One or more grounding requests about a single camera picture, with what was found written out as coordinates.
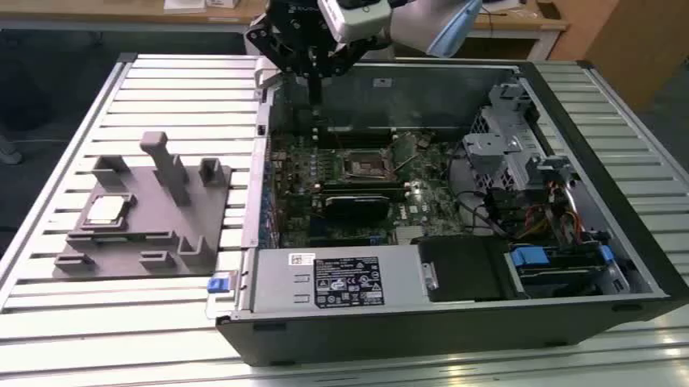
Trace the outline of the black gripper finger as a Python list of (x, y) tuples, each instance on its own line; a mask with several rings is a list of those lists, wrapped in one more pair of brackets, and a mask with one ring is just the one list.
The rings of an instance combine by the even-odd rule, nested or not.
[(309, 104), (316, 105), (316, 67), (309, 46), (308, 24), (298, 17), (263, 14), (246, 37), (284, 73), (306, 80)]
[(372, 36), (350, 44), (318, 46), (316, 49), (316, 105), (324, 101), (324, 79), (342, 76), (378, 44)]

